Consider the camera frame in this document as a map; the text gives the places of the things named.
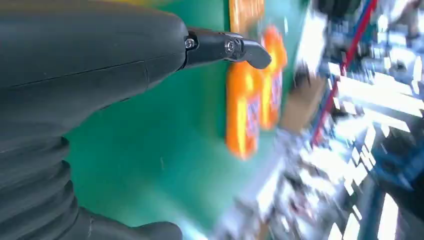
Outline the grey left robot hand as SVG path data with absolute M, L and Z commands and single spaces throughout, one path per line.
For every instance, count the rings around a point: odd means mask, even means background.
M 174 72 L 221 60 L 264 69 L 271 57 L 254 40 L 187 27 L 157 9 L 102 0 L 3 0 L 0 141 L 61 136 Z

